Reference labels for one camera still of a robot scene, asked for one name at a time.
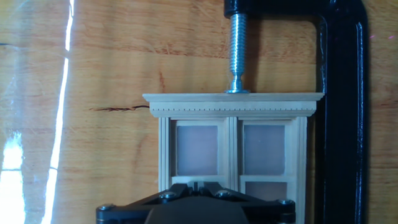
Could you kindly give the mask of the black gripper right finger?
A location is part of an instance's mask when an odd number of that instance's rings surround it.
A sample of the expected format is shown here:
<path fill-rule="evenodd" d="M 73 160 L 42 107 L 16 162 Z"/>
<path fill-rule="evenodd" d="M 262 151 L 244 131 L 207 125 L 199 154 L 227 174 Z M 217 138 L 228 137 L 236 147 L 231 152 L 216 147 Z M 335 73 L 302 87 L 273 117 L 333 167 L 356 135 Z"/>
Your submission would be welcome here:
<path fill-rule="evenodd" d="M 263 200 L 217 182 L 198 182 L 197 196 L 206 198 L 199 208 L 217 223 L 295 223 L 291 199 Z"/>

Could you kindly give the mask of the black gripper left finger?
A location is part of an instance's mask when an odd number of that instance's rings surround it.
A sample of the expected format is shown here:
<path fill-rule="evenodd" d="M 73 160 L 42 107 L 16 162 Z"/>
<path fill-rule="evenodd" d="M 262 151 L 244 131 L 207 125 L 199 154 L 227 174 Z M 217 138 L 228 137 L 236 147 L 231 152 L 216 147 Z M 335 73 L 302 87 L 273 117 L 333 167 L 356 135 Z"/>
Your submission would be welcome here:
<path fill-rule="evenodd" d="M 96 208 L 96 224 L 144 223 L 154 208 L 177 199 L 193 196 L 196 189 L 196 182 L 190 184 L 173 184 L 169 189 L 128 205 L 117 206 L 113 203 L 100 205 Z"/>

